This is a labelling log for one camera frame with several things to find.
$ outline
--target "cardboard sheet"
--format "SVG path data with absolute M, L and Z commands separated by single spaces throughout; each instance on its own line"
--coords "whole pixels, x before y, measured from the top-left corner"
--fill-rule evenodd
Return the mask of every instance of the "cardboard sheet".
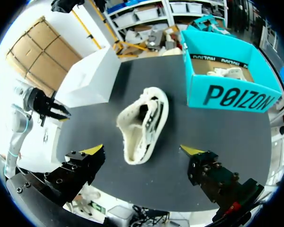
M 41 17 L 10 47 L 6 60 L 47 96 L 57 91 L 82 57 Z

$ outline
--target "white shoe in box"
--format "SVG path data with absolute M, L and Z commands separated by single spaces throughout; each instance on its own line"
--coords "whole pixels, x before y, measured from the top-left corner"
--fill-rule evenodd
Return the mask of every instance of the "white shoe in box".
M 233 67 L 229 69 L 215 69 L 213 71 L 207 72 L 208 76 L 218 76 L 218 77 L 228 77 L 228 78 L 233 78 L 233 79 L 240 79 L 243 81 L 246 81 L 242 69 L 239 67 Z
M 124 139 L 124 159 L 130 165 L 151 157 L 169 114 L 166 94 L 157 87 L 146 88 L 140 98 L 117 117 Z

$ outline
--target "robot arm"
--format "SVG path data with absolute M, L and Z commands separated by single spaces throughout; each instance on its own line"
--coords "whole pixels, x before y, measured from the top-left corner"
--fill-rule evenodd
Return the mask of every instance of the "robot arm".
M 16 104 L 11 105 L 12 136 L 9 141 L 9 150 L 5 160 L 4 157 L 0 155 L 0 176 L 4 181 L 5 177 L 10 179 L 16 174 L 16 163 L 22 144 L 33 128 L 33 119 L 31 115 L 26 112 L 37 112 L 42 120 L 41 126 L 43 126 L 45 117 L 47 116 L 58 120 L 68 119 L 65 115 L 51 112 L 52 108 L 60 110 L 66 115 L 70 115 L 63 105 L 54 102 L 53 97 L 49 98 L 42 90 L 19 80 L 16 81 L 14 94 L 16 95 L 16 102 L 19 103 L 20 106 Z
M 20 149 L 26 136 L 33 128 L 33 119 L 19 106 L 12 104 L 12 126 L 13 134 L 9 142 L 9 150 L 6 155 L 4 175 L 10 179 L 16 174 L 16 163 Z

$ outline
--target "wire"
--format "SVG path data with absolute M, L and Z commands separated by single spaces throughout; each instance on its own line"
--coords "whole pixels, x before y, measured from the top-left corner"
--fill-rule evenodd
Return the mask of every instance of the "wire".
M 22 173 L 23 175 L 26 175 L 19 166 L 17 166 L 17 169 L 20 171 L 20 173 Z

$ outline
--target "plastic container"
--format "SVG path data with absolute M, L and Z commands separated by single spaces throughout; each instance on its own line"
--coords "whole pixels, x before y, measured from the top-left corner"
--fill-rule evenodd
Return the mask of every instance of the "plastic container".
M 108 8 L 107 9 L 107 13 L 108 14 L 113 13 L 113 12 L 119 10 L 119 9 L 124 8 L 124 7 L 125 7 L 125 4 L 124 3 L 120 3 L 118 5 L 115 5 L 115 6 L 111 7 L 111 8 Z
M 122 206 L 115 206 L 107 212 L 107 217 L 116 226 L 128 227 L 129 222 L 133 217 L 133 210 Z
M 152 29 L 146 30 L 146 31 L 141 31 L 141 32 L 138 32 L 138 34 L 141 36 L 141 38 L 143 40 L 147 40 L 148 37 L 151 35 L 151 31 L 152 31 Z
M 188 11 L 190 13 L 200 13 L 202 14 L 202 4 L 200 3 L 194 3 L 194 2 L 188 2 Z
M 125 3 L 126 6 L 132 6 L 132 5 L 135 5 L 135 4 L 138 4 L 139 1 L 138 0 L 130 0 L 128 2 Z
M 138 19 L 141 21 L 144 20 L 152 20 L 159 17 L 158 8 L 147 9 L 143 11 L 139 11 L 138 9 L 135 10 L 135 14 L 137 15 Z
M 171 2 L 170 6 L 174 13 L 187 13 L 186 2 Z
M 118 27 L 124 27 L 128 25 L 133 25 L 137 22 L 134 12 L 125 13 L 122 16 L 117 17 L 114 22 Z

